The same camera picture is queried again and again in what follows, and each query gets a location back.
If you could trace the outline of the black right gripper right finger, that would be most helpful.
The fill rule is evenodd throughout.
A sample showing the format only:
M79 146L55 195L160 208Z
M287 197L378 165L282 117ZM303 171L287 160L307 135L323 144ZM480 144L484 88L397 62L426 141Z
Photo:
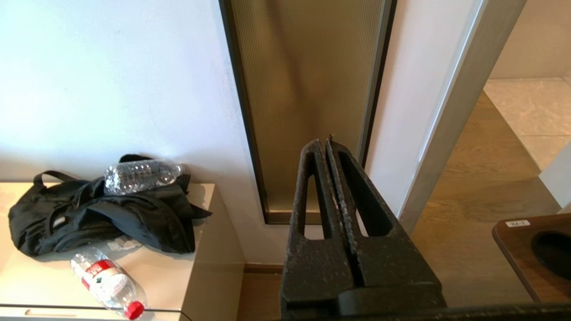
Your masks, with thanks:
M354 286L340 309L438 309L441 283L351 152L327 140L327 163Z

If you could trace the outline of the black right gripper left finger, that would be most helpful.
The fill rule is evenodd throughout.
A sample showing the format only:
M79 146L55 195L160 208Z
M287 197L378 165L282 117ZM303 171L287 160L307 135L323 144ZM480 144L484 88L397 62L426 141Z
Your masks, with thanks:
M305 236L308 181L316 182L323 239ZM336 315L338 296L354 286L341 214L322 143L302 149L280 287L282 315Z

